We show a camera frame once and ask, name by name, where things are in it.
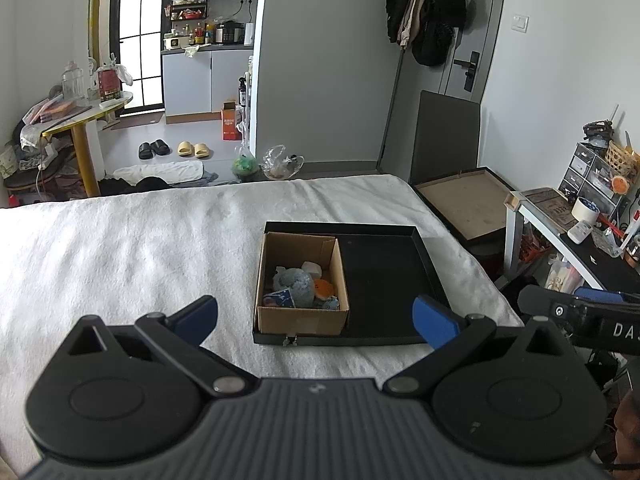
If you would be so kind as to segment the blue tissue pack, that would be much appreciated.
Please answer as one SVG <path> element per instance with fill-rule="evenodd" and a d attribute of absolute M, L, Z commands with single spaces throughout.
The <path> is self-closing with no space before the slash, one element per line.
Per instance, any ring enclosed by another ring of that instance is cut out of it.
<path fill-rule="evenodd" d="M 295 301 L 291 289 L 285 288 L 262 296 L 262 305 L 270 308 L 294 308 Z"/>

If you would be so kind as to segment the blue-grey fabric plush toy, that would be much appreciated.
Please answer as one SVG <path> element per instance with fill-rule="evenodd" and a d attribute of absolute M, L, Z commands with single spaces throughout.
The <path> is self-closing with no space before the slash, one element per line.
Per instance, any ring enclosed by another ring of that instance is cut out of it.
<path fill-rule="evenodd" d="M 337 296 L 331 296 L 323 301 L 321 307 L 323 310 L 337 311 L 340 308 L 340 300 L 338 300 Z"/>

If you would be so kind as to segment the hamburger plush toy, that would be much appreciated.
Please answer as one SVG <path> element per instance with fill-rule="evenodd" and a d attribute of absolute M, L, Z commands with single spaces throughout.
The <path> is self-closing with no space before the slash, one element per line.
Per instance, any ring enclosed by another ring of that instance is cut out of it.
<path fill-rule="evenodd" d="M 318 278 L 314 280 L 314 296 L 322 301 L 330 299 L 334 295 L 334 286 L 331 282 Z"/>

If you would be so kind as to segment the white towel cover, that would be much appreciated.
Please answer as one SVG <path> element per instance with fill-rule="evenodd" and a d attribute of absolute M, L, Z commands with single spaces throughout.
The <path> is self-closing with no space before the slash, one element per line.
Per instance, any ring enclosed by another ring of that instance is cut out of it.
<path fill-rule="evenodd" d="M 180 188 L 6 209 L 1 214 L 1 455 L 17 474 L 39 460 L 24 423 L 30 388 L 86 314 L 128 325 L 204 295 L 219 321 L 206 347 L 260 377 L 372 377 L 427 355 L 399 347 L 261 346 L 253 316 L 269 221 L 415 226 L 452 310 L 503 326 L 518 316 L 480 264 L 393 176 Z"/>

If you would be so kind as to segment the white desk with clutter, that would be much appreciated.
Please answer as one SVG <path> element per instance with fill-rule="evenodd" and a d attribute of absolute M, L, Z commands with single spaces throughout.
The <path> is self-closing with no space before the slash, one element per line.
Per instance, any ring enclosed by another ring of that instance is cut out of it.
<path fill-rule="evenodd" d="M 551 285 L 584 283 L 610 292 L 639 290 L 639 154 L 614 140 L 612 119 L 582 127 L 558 188 L 506 196 L 503 277 L 511 281 L 549 244 L 559 270 Z"/>

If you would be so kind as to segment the brown framed board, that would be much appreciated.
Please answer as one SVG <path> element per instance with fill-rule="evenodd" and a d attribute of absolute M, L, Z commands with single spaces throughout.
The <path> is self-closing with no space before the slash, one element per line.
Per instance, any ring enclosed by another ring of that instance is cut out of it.
<path fill-rule="evenodd" d="M 413 187 L 463 244 L 504 235 L 504 201 L 513 188 L 491 169 L 462 171 Z"/>

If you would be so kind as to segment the white sponge block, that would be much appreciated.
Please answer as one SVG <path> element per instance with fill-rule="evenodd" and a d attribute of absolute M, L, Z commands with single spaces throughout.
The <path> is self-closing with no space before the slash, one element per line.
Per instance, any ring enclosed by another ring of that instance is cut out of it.
<path fill-rule="evenodd" d="M 303 264 L 300 266 L 300 268 L 306 273 L 308 273 L 313 280 L 318 280 L 319 278 L 322 278 L 323 269 L 319 263 L 315 263 L 312 261 L 304 261 Z"/>

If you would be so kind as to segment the green plastic bag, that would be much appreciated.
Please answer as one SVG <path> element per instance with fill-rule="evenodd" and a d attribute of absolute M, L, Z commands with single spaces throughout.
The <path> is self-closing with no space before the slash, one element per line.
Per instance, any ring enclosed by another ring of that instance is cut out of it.
<path fill-rule="evenodd" d="M 232 174 L 240 181 L 250 179 L 258 170 L 258 161 L 253 156 L 239 155 L 231 165 Z"/>

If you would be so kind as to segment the pair of black slippers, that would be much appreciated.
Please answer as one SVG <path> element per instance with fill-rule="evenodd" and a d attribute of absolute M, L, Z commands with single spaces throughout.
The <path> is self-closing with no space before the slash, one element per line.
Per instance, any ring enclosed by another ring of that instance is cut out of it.
<path fill-rule="evenodd" d="M 154 156 L 166 156 L 171 153 L 169 145 L 162 139 L 154 142 L 143 142 L 138 148 L 138 159 L 149 160 Z"/>

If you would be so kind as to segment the clear plastic bag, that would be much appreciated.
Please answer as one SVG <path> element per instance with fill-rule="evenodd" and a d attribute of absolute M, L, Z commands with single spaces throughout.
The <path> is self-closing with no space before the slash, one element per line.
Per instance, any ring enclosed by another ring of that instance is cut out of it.
<path fill-rule="evenodd" d="M 296 176 L 304 163 L 304 156 L 290 154 L 284 145 L 279 144 L 265 152 L 260 168 L 267 179 L 283 181 Z"/>

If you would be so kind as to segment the yellow round side table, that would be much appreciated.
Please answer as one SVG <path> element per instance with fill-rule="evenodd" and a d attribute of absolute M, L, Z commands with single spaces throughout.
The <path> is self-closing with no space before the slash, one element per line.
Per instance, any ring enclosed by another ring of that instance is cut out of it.
<path fill-rule="evenodd" d="M 99 196 L 100 189 L 98 180 L 96 180 L 96 172 L 94 171 L 91 157 L 87 125 L 89 122 L 103 118 L 111 112 L 121 110 L 133 97 L 134 95 L 131 92 L 122 91 L 118 99 L 90 101 L 84 106 L 80 113 L 65 118 L 62 122 L 58 122 L 54 126 L 44 129 L 41 133 L 44 138 L 49 139 L 51 136 L 55 136 L 60 132 L 66 130 L 70 132 L 82 184 L 88 197 Z"/>

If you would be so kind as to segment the white kitchen cabinet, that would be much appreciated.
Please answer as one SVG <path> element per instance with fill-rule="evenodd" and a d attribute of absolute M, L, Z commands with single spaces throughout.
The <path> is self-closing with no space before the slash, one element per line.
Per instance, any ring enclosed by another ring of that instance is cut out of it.
<path fill-rule="evenodd" d="M 239 79 L 253 55 L 246 49 L 201 49 L 162 55 L 164 107 L 167 118 L 219 119 L 227 101 L 238 97 Z"/>

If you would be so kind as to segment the red tin jar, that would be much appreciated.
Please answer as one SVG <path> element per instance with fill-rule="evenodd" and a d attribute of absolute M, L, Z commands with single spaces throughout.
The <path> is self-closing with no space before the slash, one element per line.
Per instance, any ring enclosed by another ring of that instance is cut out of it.
<path fill-rule="evenodd" d="M 106 102 L 119 99 L 122 86 L 120 85 L 116 68 L 114 66 L 103 65 L 96 73 L 98 74 L 101 101 Z"/>

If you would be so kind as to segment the clear glass jar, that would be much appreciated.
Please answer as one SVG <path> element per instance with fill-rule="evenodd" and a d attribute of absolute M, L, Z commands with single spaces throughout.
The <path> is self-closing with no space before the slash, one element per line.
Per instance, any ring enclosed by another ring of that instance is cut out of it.
<path fill-rule="evenodd" d="M 66 64 L 61 77 L 63 98 L 80 104 L 86 102 L 84 72 L 78 64 L 70 61 Z"/>

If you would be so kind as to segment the hanging dark clothes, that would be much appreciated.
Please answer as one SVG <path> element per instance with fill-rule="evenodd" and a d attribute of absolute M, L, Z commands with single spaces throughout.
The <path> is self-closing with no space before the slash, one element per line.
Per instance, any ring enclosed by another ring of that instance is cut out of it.
<path fill-rule="evenodd" d="M 385 0 L 386 34 L 426 67 L 443 66 L 466 22 L 466 0 Z"/>

